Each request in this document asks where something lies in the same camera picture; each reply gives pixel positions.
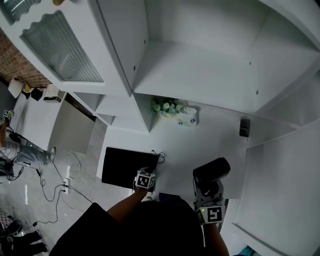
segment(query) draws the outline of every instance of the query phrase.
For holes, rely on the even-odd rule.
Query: power strip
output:
[[[64,178],[63,180],[63,184],[69,187],[69,179],[68,178]],[[69,194],[69,188],[68,187],[62,187],[61,189],[64,190],[65,194]]]

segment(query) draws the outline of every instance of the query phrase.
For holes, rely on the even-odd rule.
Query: tile floor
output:
[[[70,181],[70,186],[73,186],[91,201],[97,202],[105,210],[108,210],[114,204],[131,194],[131,190],[101,183],[101,180],[96,177],[106,129],[107,127],[97,119],[87,154],[75,153],[81,163],[82,171],[78,180]],[[65,150],[57,149],[54,163],[63,177],[66,175],[67,166],[71,167],[71,177],[76,178],[78,176],[80,170],[79,163]],[[62,183],[52,164],[43,168],[42,178],[46,181],[44,192],[48,199],[52,199],[55,186]],[[57,188],[54,202],[46,201],[36,170],[25,168],[17,180],[10,183],[5,181],[0,184],[0,206],[14,206],[15,216],[18,220],[23,221],[25,228],[31,226],[36,221],[55,221],[58,191],[59,189]],[[90,206],[90,203],[85,198],[72,190],[69,191],[69,194],[63,194],[63,199],[72,208],[80,211],[85,211]],[[39,223],[36,227],[30,228],[26,232],[40,230],[44,242],[49,249],[52,249],[60,236],[83,214],[80,211],[70,209],[60,198],[57,205],[58,222],[55,224]]]

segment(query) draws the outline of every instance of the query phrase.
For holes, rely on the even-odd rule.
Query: ribbed glass panel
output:
[[[22,14],[29,12],[33,4],[41,0],[4,0],[4,5],[14,21],[20,20]]]
[[[103,82],[60,10],[45,14],[22,34],[64,81]]]

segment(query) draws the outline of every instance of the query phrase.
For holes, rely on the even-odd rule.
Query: white box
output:
[[[54,84],[49,84],[46,88],[46,91],[44,93],[43,101],[54,103],[58,102],[60,103],[64,98],[65,92],[59,90],[58,87],[56,87]]]
[[[149,189],[155,185],[156,175],[138,170],[135,185],[140,188]]]
[[[197,110],[193,107],[186,106],[183,111],[176,114],[177,124],[186,127],[195,127],[198,125]]]

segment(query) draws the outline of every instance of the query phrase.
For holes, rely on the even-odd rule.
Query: white countertop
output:
[[[20,94],[14,107],[14,117],[10,126],[14,132],[22,135],[31,143],[43,150],[48,150],[62,103],[45,102],[43,98],[36,101],[30,97],[27,100],[23,94]]]

